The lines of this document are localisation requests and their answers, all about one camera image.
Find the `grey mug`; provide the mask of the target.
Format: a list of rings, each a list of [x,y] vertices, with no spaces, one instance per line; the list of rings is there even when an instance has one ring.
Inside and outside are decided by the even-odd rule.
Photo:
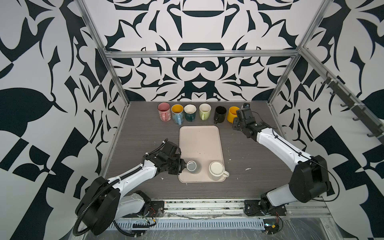
[[[202,166],[199,162],[191,160],[187,162],[186,168],[190,174],[196,175],[201,171]]]

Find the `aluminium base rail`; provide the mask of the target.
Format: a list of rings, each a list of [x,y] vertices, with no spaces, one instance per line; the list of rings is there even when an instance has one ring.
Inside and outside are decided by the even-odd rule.
[[[325,203],[310,201],[308,203],[294,202],[285,204],[285,216],[255,216],[249,217],[244,213],[244,201],[247,199],[152,199],[164,201],[164,214],[160,219],[282,219],[319,218],[332,219],[330,210]]]

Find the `white mug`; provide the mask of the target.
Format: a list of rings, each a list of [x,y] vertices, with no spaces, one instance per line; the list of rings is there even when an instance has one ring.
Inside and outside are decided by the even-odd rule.
[[[209,175],[213,181],[219,181],[222,178],[228,178],[230,176],[229,172],[225,170],[225,166],[218,161],[210,163]]]

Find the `light blue mug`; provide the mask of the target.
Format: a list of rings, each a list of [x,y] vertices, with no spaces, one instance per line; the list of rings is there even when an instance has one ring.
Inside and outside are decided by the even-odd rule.
[[[171,107],[173,121],[181,126],[184,121],[184,107],[180,104],[175,104]]]

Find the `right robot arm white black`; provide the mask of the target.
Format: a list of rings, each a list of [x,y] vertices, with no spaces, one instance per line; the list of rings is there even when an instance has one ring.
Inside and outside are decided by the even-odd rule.
[[[232,128],[269,149],[292,171],[288,184],[261,196],[260,212],[270,214],[286,204],[307,203],[331,190],[330,177],[334,175],[329,172],[323,157],[301,151],[282,138],[274,128],[264,122],[257,123],[254,118],[234,118]]]

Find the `green light controller board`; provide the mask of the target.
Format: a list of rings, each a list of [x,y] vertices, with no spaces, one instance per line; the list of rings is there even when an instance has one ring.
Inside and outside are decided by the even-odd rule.
[[[264,219],[264,233],[266,235],[274,236],[279,233],[283,227],[284,222],[282,220]]]

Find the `pink floral mug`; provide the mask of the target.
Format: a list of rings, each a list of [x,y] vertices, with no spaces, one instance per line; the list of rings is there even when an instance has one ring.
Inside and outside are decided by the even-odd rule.
[[[171,106],[169,103],[160,103],[158,105],[158,113],[160,120],[168,122],[172,119]]]

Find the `wall hook rail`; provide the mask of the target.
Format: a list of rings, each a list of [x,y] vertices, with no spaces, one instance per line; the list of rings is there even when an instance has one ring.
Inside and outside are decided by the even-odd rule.
[[[323,87],[330,89],[330,100],[328,103],[329,111],[331,114],[331,105],[334,98],[339,99],[342,103],[340,107],[351,111],[355,117],[353,121],[362,122],[365,127],[370,131],[367,134],[369,138],[376,138],[382,145],[384,144],[384,123],[364,104],[358,97],[347,88],[342,80],[333,79],[329,72],[320,74],[323,78],[321,82]]]

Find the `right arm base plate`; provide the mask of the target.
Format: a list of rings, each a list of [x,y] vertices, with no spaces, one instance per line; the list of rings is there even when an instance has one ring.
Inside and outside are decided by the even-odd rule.
[[[287,209],[285,205],[274,207],[266,199],[245,200],[244,213],[249,217],[255,216],[285,216]]]

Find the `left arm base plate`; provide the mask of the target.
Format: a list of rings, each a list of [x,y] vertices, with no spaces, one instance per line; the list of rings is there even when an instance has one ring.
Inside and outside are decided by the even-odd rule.
[[[147,216],[150,218],[160,217],[164,214],[164,208],[164,201],[152,201]]]

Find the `light green mug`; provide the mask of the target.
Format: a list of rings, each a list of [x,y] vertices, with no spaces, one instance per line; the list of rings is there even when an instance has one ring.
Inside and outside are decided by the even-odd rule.
[[[199,106],[199,114],[202,121],[206,121],[209,119],[211,110],[212,107],[207,103],[203,103]]]

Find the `beige serving tray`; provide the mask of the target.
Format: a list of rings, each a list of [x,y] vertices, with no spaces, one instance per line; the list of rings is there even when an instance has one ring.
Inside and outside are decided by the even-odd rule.
[[[184,126],[180,128],[179,147],[182,159],[187,163],[194,160],[202,166],[201,171],[194,175],[185,168],[179,175],[180,182],[191,183],[219,183],[213,181],[209,175],[209,165],[212,162],[221,162],[224,166],[224,156],[220,139],[219,128],[216,126]]]

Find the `yellow mug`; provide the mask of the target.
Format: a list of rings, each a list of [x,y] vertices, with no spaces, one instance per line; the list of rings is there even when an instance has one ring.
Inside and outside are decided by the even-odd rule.
[[[237,110],[239,110],[240,108],[236,107],[236,106],[232,106],[229,108],[228,110],[228,115],[227,115],[227,121],[229,123],[233,123],[234,122],[234,119],[237,117]]]

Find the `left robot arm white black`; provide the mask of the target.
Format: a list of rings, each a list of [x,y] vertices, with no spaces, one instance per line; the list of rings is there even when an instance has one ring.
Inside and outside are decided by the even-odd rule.
[[[145,217],[151,199],[142,191],[131,195],[129,192],[162,172],[178,176],[187,166],[181,155],[178,145],[164,140],[158,148],[145,153],[136,167],[109,179],[96,178],[75,210],[77,220],[73,235],[81,236],[87,232],[100,235],[110,225],[116,225],[119,218],[127,215]]]

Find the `dark green mug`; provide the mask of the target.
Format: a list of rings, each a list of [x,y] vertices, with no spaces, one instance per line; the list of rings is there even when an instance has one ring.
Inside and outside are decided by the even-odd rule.
[[[196,119],[197,107],[192,104],[188,104],[184,107],[185,119],[188,122],[193,122]]]

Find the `black mug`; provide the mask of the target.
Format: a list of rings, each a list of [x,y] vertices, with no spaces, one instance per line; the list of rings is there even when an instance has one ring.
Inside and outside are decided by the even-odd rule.
[[[218,106],[215,109],[214,124],[223,123],[226,119],[227,109],[223,106]]]

